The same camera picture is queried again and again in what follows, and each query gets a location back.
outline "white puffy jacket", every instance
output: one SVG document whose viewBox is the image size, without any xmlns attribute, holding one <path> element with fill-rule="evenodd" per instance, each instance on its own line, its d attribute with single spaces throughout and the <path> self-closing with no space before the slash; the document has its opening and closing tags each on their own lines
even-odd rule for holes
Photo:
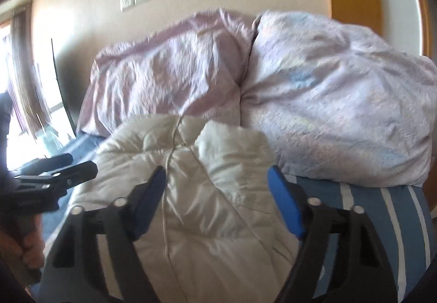
<svg viewBox="0 0 437 303">
<path fill-rule="evenodd" d="M 299 244 L 267 187 L 273 157 L 262 133 L 146 116 L 120 126 L 94 161 L 97 178 L 75 189 L 71 206 L 107 206 L 158 165 L 167 170 L 161 205 L 135 243 L 162 303 L 274 301 Z M 101 256 L 110 293 L 119 296 L 104 246 Z"/>
</svg>

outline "striped bedsheet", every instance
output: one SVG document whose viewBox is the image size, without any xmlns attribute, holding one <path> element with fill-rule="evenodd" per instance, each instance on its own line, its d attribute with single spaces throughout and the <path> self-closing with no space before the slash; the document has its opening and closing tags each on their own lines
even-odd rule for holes
<svg viewBox="0 0 437 303">
<path fill-rule="evenodd" d="M 286 178 L 302 186 L 308 196 L 318 197 L 331 207 L 364 207 L 385 247 L 398 287 L 398 300 L 402 301 L 425 273 L 437 249 L 422 189 L 415 186 L 375 189 L 289 175 Z M 331 235 L 315 297 L 327 290 L 337 238 L 338 235 Z"/>
</svg>

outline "pink pillow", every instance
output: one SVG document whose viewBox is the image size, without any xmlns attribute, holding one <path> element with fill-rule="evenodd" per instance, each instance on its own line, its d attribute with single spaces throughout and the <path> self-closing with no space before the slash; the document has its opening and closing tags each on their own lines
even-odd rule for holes
<svg viewBox="0 0 437 303">
<path fill-rule="evenodd" d="M 139 42 L 102 50 L 77 129 L 109 136 L 144 114 L 180 114 L 240 125 L 240 82 L 253 17 L 225 10 L 193 16 Z"/>
</svg>

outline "person's hand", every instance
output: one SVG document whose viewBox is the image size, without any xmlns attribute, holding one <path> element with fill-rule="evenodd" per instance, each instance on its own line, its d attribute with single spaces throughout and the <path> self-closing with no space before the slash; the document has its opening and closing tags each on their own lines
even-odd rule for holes
<svg viewBox="0 0 437 303">
<path fill-rule="evenodd" d="M 18 243 L 0 231 L 0 247 L 5 250 L 11 251 L 18 256 L 23 257 L 23 262 L 30 269 L 40 269 L 44 266 L 44 240 L 42 239 L 42 218 L 41 215 L 34 217 L 34 224 L 36 230 L 27 235 L 23 240 L 23 247 Z"/>
</svg>

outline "electrical outlet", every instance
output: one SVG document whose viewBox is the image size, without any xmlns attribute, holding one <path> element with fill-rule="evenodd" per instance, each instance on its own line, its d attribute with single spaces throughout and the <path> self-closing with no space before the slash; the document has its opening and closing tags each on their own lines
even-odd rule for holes
<svg viewBox="0 0 437 303">
<path fill-rule="evenodd" d="M 133 7 L 133 0 L 120 0 L 120 9 L 124 12 L 126 9 Z"/>
</svg>

